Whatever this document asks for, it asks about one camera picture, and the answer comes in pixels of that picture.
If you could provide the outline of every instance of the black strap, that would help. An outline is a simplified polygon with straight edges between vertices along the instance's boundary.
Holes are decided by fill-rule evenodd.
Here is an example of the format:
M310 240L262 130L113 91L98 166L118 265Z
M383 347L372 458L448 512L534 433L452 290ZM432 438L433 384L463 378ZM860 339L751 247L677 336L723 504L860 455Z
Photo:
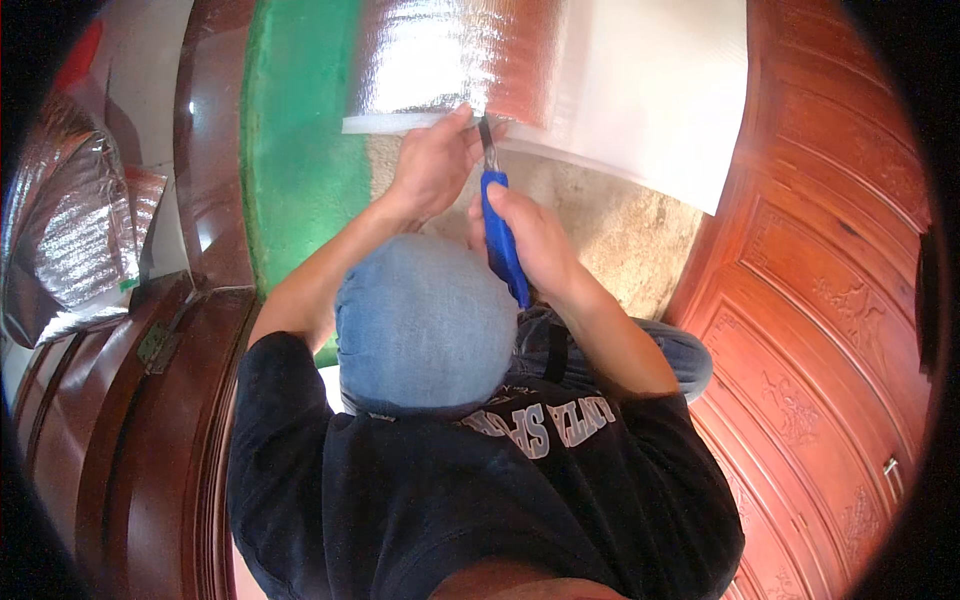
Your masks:
M560 383L566 372L566 327L550 324L550 350L546 357L546 369L543 370L543 379Z

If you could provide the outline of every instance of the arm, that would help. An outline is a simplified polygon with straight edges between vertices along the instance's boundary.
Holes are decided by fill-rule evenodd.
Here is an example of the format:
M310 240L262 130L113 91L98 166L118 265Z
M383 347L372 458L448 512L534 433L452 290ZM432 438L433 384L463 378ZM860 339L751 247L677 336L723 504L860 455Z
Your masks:
M462 104L429 130L403 139L390 189L284 278L253 324L248 348L274 331L289 331L316 353L333 333L333 303L344 275L388 238L416 231L448 208L483 155L479 133Z
M677 377L660 347L580 264L556 213L497 184L491 184L487 193L493 209L514 233L524 273L599 371L598 382L611 392L633 396L676 394L680 390ZM475 249L482 247L476 215L477 208L472 206L471 246Z

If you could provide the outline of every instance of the black t-shirt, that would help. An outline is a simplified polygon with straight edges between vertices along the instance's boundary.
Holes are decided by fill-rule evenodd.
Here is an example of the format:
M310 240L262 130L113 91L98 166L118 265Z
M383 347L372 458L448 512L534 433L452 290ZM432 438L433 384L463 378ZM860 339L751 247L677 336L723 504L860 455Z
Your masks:
M306 345L240 365L230 526L271 597L425 598L499 556L631 598L717 598L743 532L682 396L508 378L459 422L334 415Z

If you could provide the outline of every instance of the knife handle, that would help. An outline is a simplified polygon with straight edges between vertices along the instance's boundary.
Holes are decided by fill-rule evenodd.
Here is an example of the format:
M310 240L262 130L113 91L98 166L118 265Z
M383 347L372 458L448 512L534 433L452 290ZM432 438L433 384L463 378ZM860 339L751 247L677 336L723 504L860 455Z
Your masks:
M520 261L516 257L516 241L507 222L496 214L487 200L487 186L492 182L507 185L507 174L503 171L484 171L480 178L480 196L483 198L483 222L487 232L487 257L490 268L507 283L511 295L516 298L520 308L530 308L530 290L527 277L523 274Z

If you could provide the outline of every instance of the red object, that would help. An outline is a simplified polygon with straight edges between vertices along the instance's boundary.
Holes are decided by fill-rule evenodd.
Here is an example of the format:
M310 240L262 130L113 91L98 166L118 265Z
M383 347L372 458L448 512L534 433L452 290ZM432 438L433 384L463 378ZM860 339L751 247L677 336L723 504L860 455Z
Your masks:
M100 19L93 19L84 34L74 44L70 55L54 77L54 89L65 90L71 84L86 77L90 71L90 64L97 54L100 38L104 33L104 23Z

